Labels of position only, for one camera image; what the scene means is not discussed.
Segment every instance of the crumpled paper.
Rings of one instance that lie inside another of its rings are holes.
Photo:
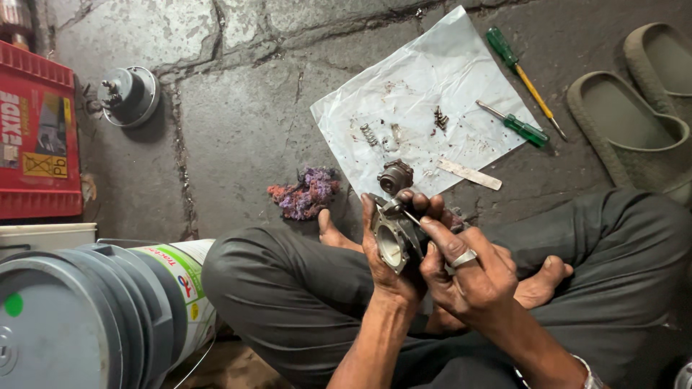
[[[310,110],[358,195],[388,198],[377,174],[401,158],[414,170],[412,189],[433,196],[462,180],[436,168],[438,157],[479,170],[525,142],[476,100],[538,126],[460,6]],[[438,105],[449,121],[431,135]],[[374,147],[360,130],[365,123]]]

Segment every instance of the dark gray trousers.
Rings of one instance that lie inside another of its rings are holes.
[[[548,255],[574,267],[550,303],[531,312],[614,384],[648,330],[666,318],[689,262],[692,216],[660,195],[613,190],[483,232],[512,252],[520,280]],[[299,388],[327,385],[358,334],[373,289],[362,253],[269,228],[219,238],[203,266],[202,287],[243,341]],[[407,338],[392,385],[450,381],[459,388],[516,387],[511,361],[476,332]]]

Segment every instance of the green dot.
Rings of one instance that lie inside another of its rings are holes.
[[[21,299],[19,293],[12,293],[7,296],[3,305],[7,314],[16,318],[24,309],[24,300]]]

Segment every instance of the metal spring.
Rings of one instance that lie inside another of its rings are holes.
[[[361,132],[365,135],[365,140],[370,146],[375,146],[377,144],[377,137],[372,133],[370,126],[365,123],[361,126]]]

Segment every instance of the slipper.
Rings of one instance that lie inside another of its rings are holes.
[[[567,105],[616,186],[690,204],[692,140],[685,122],[657,113],[625,80],[605,71],[575,81]]]
[[[664,23],[634,30],[623,46],[627,66],[659,114],[692,123],[692,40]]]

